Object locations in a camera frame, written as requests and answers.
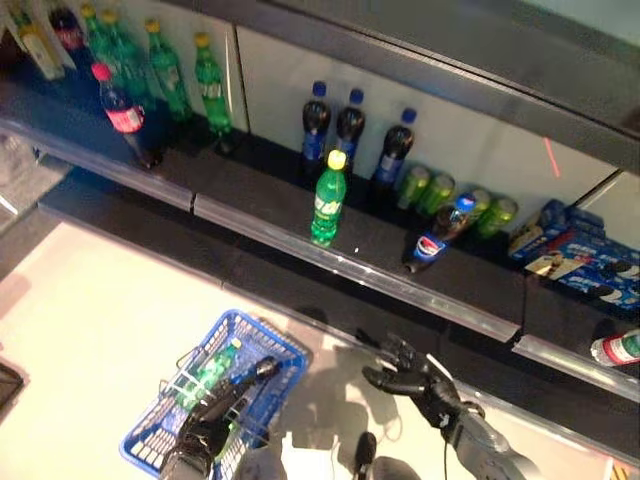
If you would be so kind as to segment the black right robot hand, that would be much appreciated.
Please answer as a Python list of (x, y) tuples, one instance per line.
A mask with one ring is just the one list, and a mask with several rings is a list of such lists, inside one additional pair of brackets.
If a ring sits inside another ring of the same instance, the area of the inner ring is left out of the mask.
[(431, 427), (444, 430), (461, 410), (461, 399), (451, 376), (430, 354), (390, 334), (378, 359), (389, 367), (365, 366), (362, 374), (379, 391), (410, 398)]

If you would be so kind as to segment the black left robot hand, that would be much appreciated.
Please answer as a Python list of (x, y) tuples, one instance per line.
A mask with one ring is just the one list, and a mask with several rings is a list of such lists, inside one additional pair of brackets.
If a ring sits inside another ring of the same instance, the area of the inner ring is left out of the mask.
[(227, 442), (230, 424), (246, 406), (248, 382), (221, 381), (192, 408), (183, 423), (173, 452), (212, 462)]

